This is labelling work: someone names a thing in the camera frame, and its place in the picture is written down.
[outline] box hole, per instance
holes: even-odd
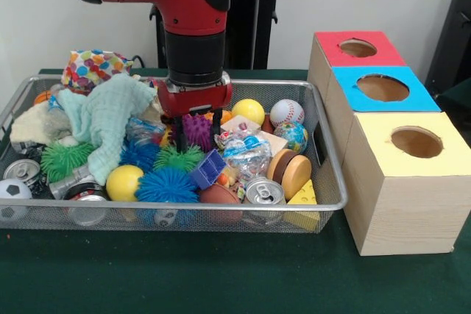
[[[361,92],[375,101],[403,101],[409,96],[409,89],[401,81],[387,75],[366,75],[357,81]]]
[[[343,53],[357,58],[372,57],[378,50],[370,42],[359,40],[357,38],[350,38],[340,43],[340,49]]]
[[[418,158],[432,158],[443,150],[442,140],[434,133],[418,126],[403,126],[392,134],[392,143],[406,154]]]

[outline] plastic bag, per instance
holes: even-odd
[[[230,167],[239,170],[241,181],[247,182],[257,176],[266,176],[272,150],[270,142],[260,131],[238,130],[223,135],[222,156]]]

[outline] spiky ball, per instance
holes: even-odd
[[[44,149],[41,169],[47,174],[50,183],[59,182],[70,176],[75,168],[86,164],[94,149],[89,143],[69,147],[53,143]]]
[[[188,145],[198,145],[203,152],[211,150],[211,122],[203,115],[183,116],[183,133],[186,136]],[[175,125],[171,128],[171,140],[177,140],[177,130]]]
[[[196,188],[186,172],[164,167],[141,177],[135,196],[143,202],[198,202]]]
[[[135,165],[144,173],[150,172],[159,151],[160,147],[155,143],[136,143],[132,140],[123,145],[119,165]]]
[[[191,172],[205,158],[198,146],[190,146],[186,152],[178,152],[175,146],[169,145],[160,150],[154,169],[174,167],[185,172]]]

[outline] blue spiky ball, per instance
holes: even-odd
[[[186,172],[164,167],[141,177],[135,196],[143,202],[198,202],[197,188]]]
[[[119,165],[135,165],[144,173],[150,172],[159,151],[160,147],[155,143],[136,143],[131,140],[123,145]]]

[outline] metal basket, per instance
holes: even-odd
[[[21,84],[10,99],[0,115],[0,173],[3,174],[10,163],[24,158],[10,145],[10,127],[13,120],[33,105],[39,93],[59,81],[60,77],[55,75],[31,77]],[[305,155],[313,167],[312,180],[318,205],[267,207],[254,204],[62,201],[50,199],[46,192],[31,200],[0,199],[0,228],[319,233],[333,212],[340,210],[347,203],[347,191],[318,90],[307,82],[240,79],[233,80],[233,89],[233,102],[252,98],[259,101],[266,111],[270,111],[280,99],[293,99],[302,105],[305,110],[305,128],[310,136]],[[322,145],[325,147],[325,158],[322,158],[320,164],[314,144],[314,130],[321,132],[320,136],[324,141]],[[93,226],[80,226],[68,217],[68,211],[72,207],[81,213],[106,210],[106,216]],[[2,212],[11,214],[12,211],[24,211],[25,208],[26,215],[17,221],[8,221],[1,216]],[[163,218],[169,217],[173,222],[166,222],[164,219],[156,224],[152,219],[149,220],[149,217],[145,217],[154,215],[156,211]],[[240,221],[228,223],[228,219]]]

